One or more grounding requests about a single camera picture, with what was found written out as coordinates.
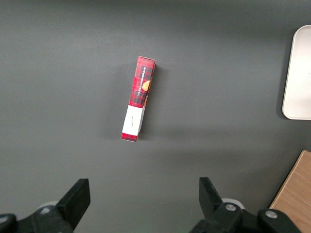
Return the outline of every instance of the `screw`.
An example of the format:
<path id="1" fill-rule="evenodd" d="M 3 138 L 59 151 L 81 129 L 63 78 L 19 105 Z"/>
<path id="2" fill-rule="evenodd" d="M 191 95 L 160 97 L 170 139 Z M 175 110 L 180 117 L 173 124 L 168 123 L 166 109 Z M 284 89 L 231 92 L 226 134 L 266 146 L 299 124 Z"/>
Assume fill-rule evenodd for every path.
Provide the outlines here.
<path id="1" fill-rule="evenodd" d="M 271 210 L 267 210 L 266 215 L 270 218 L 277 218 L 277 214 Z"/>
<path id="2" fill-rule="evenodd" d="M 237 208 L 232 205 L 232 204 L 228 204 L 225 206 L 225 208 L 228 210 L 228 211 L 235 211 Z"/>
<path id="3" fill-rule="evenodd" d="M 45 215 L 45 214 L 47 214 L 49 211 L 50 211 L 50 209 L 49 209 L 48 207 L 44 207 L 44 208 L 40 211 L 40 214 L 41 214 L 41 215 Z"/>
<path id="4" fill-rule="evenodd" d="M 9 219 L 8 216 L 0 217 L 0 224 L 6 222 Z"/>

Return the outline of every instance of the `box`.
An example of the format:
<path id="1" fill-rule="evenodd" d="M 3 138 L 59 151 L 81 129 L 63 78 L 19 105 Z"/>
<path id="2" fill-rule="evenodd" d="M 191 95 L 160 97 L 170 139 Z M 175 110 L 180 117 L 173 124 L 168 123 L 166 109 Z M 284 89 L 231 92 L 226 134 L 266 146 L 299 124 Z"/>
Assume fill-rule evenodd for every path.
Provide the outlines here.
<path id="1" fill-rule="evenodd" d="M 155 66 L 155 60 L 138 57 L 121 139 L 132 142 L 137 141 Z"/>

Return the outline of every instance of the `white tray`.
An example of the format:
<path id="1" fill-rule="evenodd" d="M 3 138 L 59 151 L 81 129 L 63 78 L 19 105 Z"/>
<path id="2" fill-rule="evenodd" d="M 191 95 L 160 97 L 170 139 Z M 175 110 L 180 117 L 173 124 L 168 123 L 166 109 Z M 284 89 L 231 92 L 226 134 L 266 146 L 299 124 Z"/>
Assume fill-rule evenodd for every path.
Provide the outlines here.
<path id="1" fill-rule="evenodd" d="M 311 25 L 294 35 L 283 113 L 289 119 L 311 120 Z"/>

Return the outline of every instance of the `gray table surface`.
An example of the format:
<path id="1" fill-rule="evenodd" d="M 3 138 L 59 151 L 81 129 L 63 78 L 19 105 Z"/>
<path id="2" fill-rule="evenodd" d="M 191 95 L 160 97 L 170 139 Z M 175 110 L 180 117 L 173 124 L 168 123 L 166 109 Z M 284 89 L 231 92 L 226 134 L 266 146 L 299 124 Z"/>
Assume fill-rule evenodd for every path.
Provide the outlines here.
<path id="1" fill-rule="evenodd" d="M 76 232 L 187 233 L 199 177 L 256 213 L 311 123 L 281 111 L 305 1 L 1 1 L 0 212 L 89 178 Z M 139 141 L 120 139 L 137 57 L 156 60 Z"/>

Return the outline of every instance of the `tartan pattern packaging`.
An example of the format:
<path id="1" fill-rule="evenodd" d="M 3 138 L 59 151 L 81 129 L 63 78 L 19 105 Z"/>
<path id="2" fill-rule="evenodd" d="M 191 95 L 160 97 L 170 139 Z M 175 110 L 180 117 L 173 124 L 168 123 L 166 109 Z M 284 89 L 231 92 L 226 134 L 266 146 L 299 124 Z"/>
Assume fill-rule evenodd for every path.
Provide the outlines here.
<path id="1" fill-rule="evenodd" d="M 121 139 L 137 141 L 155 66 L 153 59 L 138 57 Z"/>

